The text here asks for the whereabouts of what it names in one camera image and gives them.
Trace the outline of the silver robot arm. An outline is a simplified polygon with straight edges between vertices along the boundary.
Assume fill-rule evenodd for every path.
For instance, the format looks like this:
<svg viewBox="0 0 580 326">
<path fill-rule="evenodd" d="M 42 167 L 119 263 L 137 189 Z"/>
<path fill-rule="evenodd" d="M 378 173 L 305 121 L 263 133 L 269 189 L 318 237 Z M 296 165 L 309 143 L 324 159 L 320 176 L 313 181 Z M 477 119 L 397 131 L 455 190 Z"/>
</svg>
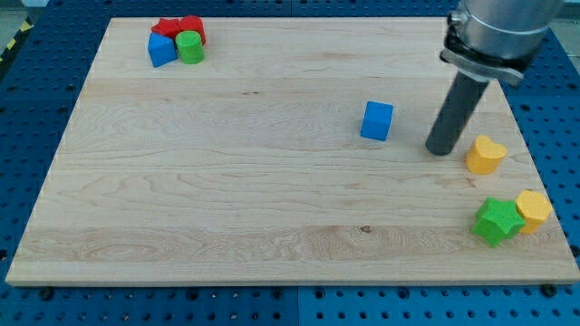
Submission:
<svg viewBox="0 0 580 326">
<path fill-rule="evenodd" d="M 460 0 L 440 58 L 478 82 L 518 87 L 563 0 Z"/>
</svg>

